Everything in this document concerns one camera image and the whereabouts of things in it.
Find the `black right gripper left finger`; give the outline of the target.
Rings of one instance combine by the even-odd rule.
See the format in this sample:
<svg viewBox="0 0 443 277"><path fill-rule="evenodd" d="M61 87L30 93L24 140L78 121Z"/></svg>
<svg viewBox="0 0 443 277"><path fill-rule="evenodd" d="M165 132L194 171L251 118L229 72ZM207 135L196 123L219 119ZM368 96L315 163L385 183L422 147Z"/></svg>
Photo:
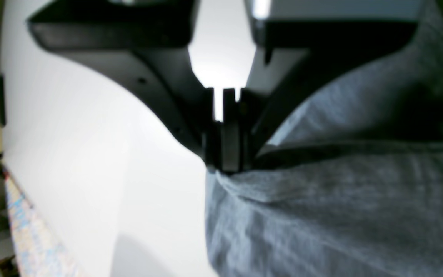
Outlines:
<svg viewBox="0 0 443 277"><path fill-rule="evenodd" d="M214 89L198 80L188 52L198 8L198 0L54 0L27 24L42 49L125 88L209 170L217 170L222 158Z"/></svg>

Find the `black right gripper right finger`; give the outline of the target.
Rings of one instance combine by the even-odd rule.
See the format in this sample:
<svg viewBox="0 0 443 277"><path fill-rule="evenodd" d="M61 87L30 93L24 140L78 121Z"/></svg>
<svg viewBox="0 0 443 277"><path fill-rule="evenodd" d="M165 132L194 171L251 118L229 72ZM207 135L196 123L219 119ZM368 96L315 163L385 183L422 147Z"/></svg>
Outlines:
<svg viewBox="0 0 443 277"><path fill-rule="evenodd" d="M404 47L423 0L245 0L256 46L236 99L223 91L221 169L250 169L297 105L329 82Z"/></svg>

